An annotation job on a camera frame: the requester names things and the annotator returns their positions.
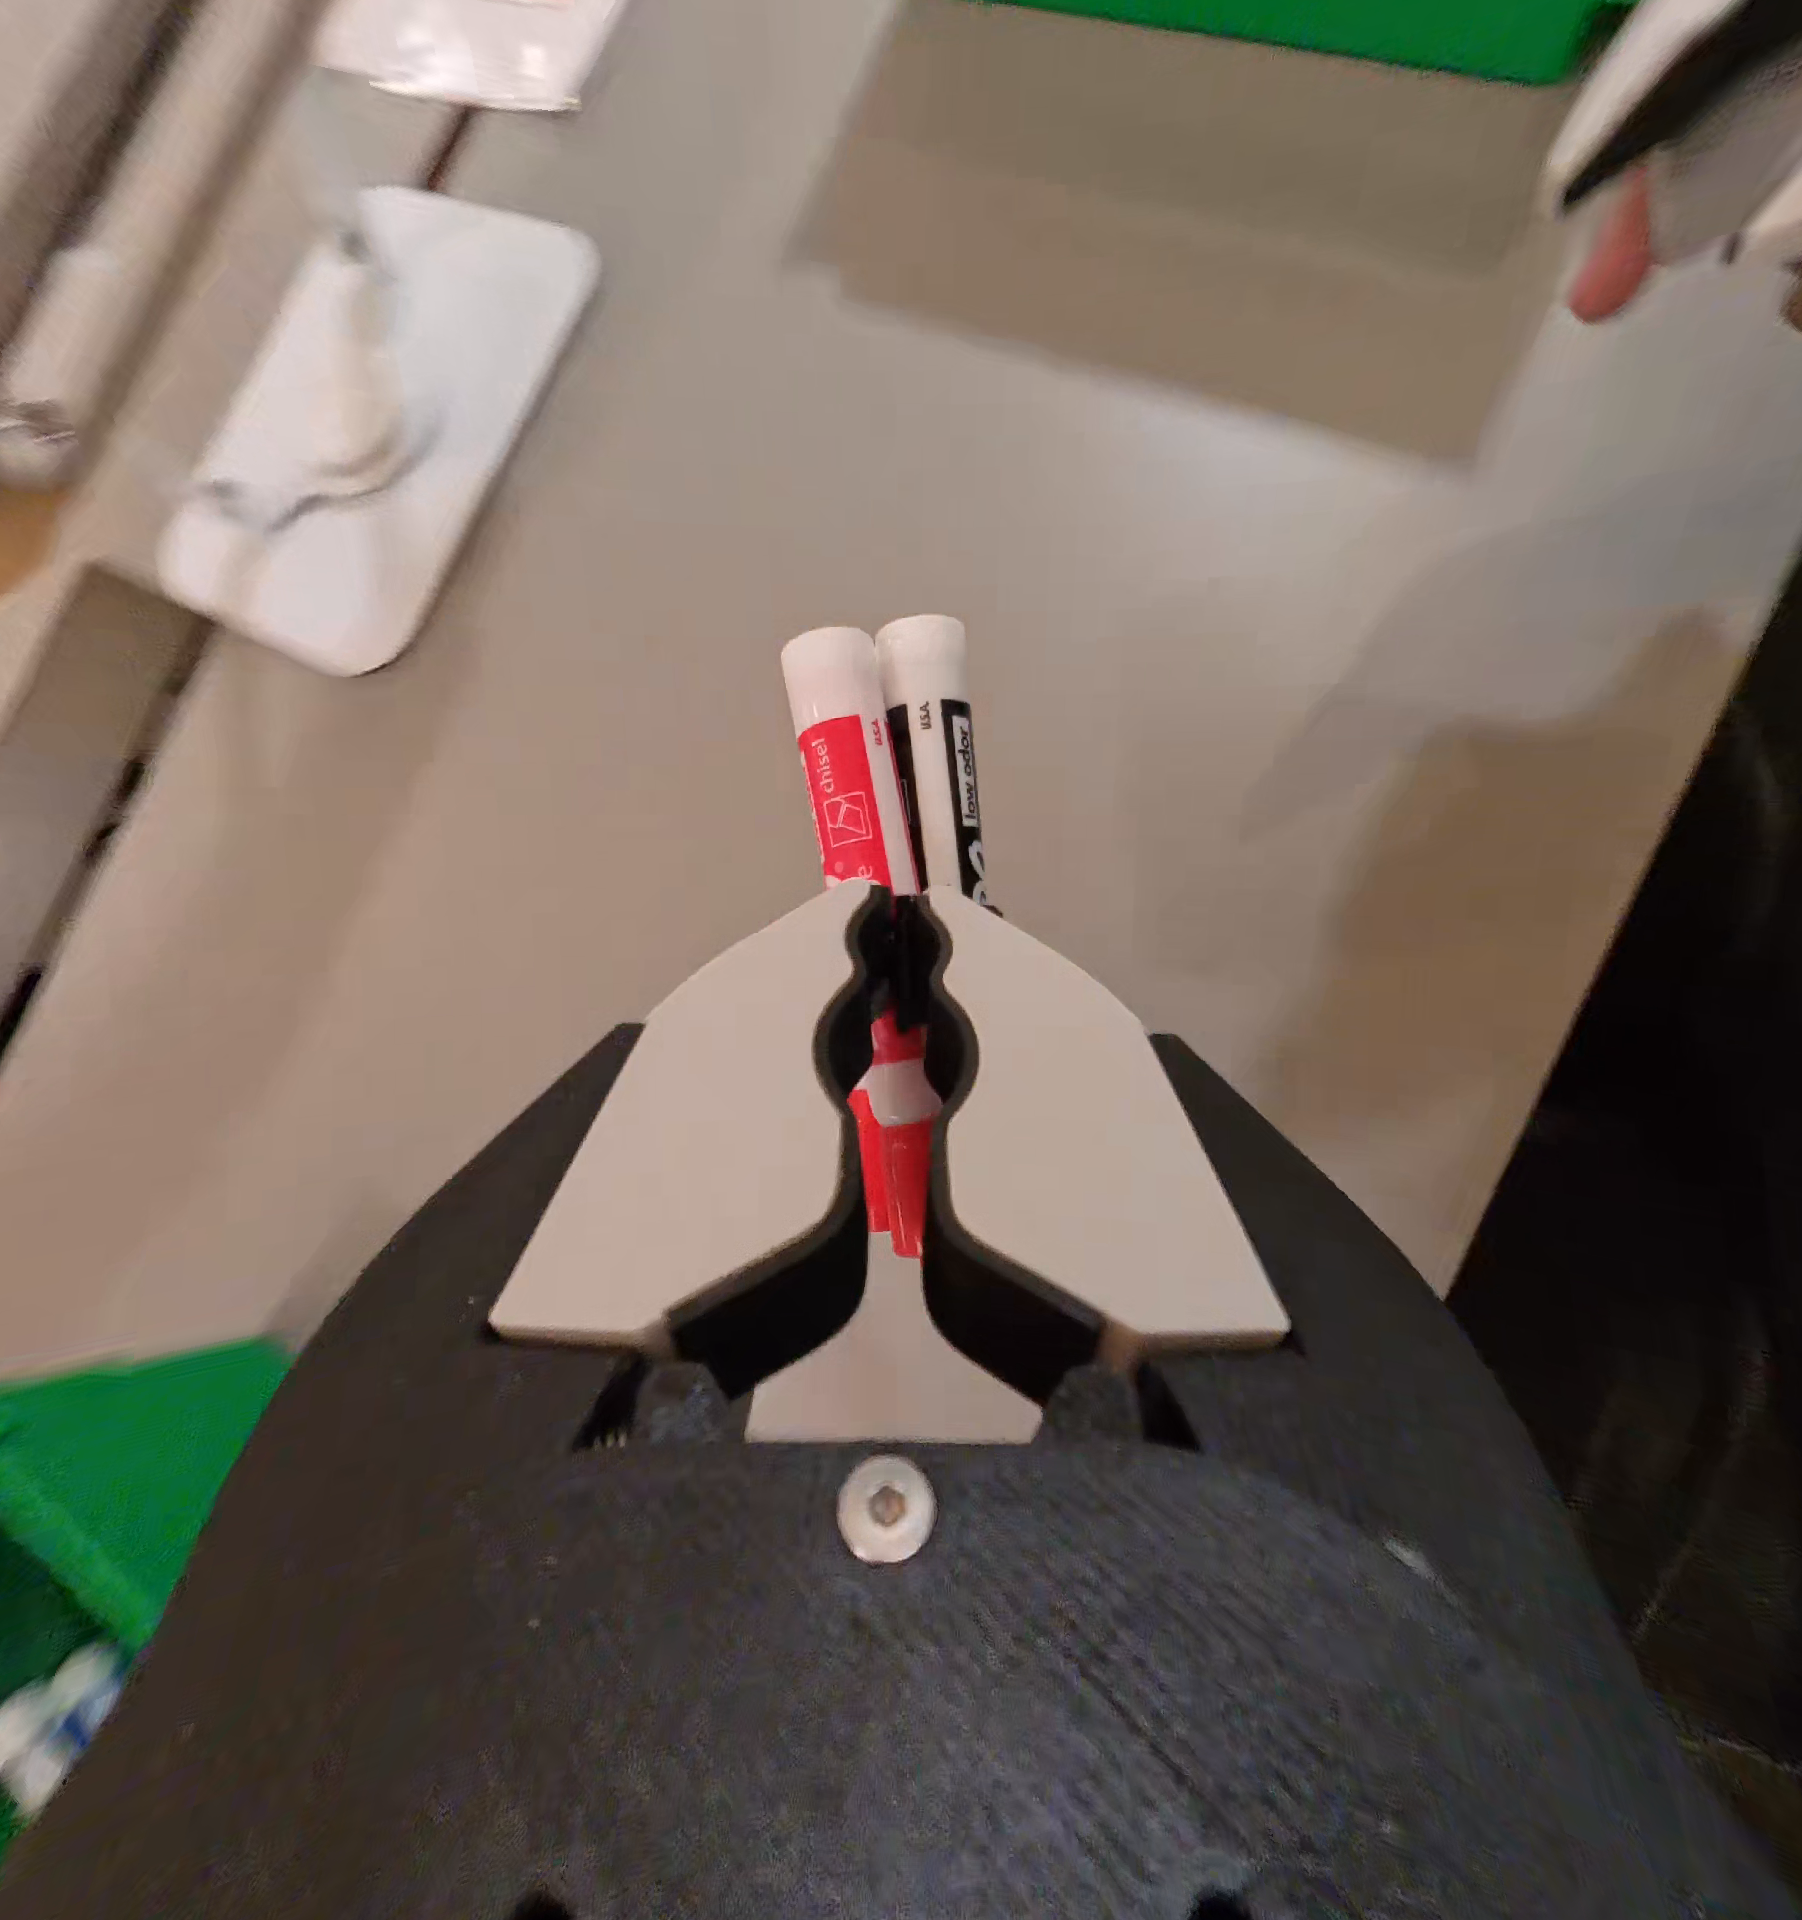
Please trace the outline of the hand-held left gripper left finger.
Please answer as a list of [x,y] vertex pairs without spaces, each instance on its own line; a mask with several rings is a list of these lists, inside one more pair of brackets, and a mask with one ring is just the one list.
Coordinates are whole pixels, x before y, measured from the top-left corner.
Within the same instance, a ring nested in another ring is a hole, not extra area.
[[868,1220],[847,1092],[888,893],[835,885],[703,963],[640,1026],[487,1322],[677,1356],[730,1397],[847,1324]]

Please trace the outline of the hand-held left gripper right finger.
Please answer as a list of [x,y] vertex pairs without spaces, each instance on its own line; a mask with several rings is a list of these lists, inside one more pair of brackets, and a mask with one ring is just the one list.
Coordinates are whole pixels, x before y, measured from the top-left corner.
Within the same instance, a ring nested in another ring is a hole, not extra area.
[[1150,1029],[1101,980],[955,888],[915,900],[922,1305],[1033,1404],[1072,1368],[1291,1336]]

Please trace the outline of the green storage bin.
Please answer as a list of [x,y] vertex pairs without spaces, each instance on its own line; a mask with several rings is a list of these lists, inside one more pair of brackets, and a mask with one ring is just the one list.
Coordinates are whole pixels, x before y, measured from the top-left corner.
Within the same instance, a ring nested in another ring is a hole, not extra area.
[[1181,35],[1552,86],[1586,66],[1634,1],[1024,1],[1024,10]]
[[[288,1373],[247,1339],[0,1383],[0,1705],[85,1644],[131,1669]],[[0,1795],[0,1865],[20,1828]]]

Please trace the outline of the black dry-erase marker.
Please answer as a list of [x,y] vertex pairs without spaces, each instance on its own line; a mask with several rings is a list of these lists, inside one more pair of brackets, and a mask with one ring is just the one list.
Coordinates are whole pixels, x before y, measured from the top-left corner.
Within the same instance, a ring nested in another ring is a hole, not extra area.
[[944,614],[897,617],[880,628],[875,648],[917,886],[949,886],[997,913],[985,883],[965,624]]

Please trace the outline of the red dry-erase marker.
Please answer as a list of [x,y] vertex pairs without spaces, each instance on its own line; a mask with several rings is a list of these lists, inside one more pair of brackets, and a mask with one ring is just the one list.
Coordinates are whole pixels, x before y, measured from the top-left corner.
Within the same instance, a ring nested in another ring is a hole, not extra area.
[[[824,883],[868,881],[917,895],[907,810],[895,764],[875,639],[846,626],[791,636],[779,655]],[[864,1157],[871,1230],[895,1254],[922,1256],[931,1145],[941,1109],[921,1055],[876,1062],[847,1094]]]

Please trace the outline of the blue dry-erase marker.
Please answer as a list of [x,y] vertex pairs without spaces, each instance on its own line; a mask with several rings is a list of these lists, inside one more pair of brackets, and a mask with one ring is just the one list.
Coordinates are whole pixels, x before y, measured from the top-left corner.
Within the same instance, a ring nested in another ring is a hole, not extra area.
[[24,1821],[39,1817],[94,1744],[126,1674],[121,1647],[85,1644],[49,1678],[0,1705],[0,1795]]

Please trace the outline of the grey desk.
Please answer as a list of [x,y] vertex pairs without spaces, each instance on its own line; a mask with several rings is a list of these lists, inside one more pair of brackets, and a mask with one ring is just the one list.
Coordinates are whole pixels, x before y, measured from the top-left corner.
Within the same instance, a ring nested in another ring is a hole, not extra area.
[[1474,462],[847,301],[796,228],[900,3],[635,3],[447,192],[601,291],[427,633],[209,636],[0,1065],[0,1376],[306,1336],[430,1191],[817,893],[778,648],[970,626],[1018,924],[1446,1291],[1802,546],[1802,338],[1552,302]]

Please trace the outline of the person's right hand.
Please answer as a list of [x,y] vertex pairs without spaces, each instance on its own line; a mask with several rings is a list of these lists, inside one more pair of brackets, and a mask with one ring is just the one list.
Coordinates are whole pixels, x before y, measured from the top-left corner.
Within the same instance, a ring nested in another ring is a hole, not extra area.
[[1613,323],[1656,270],[1652,180],[1639,166],[1613,188],[1605,222],[1571,284],[1565,304],[1576,323]]

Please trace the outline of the wooden document stand white base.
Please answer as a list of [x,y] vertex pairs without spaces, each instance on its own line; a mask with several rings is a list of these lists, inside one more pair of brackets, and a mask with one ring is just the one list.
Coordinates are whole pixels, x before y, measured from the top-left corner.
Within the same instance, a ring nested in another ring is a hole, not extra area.
[[601,250],[575,228],[356,193],[179,488],[157,588],[340,680],[395,662],[597,285]]

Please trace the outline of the white paper card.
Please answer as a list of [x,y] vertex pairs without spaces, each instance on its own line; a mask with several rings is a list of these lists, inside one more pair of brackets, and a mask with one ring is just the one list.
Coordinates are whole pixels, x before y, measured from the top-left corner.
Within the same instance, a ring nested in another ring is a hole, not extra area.
[[333,1],[311,62],[395,98],[482,110],[577,107],[626,1]]

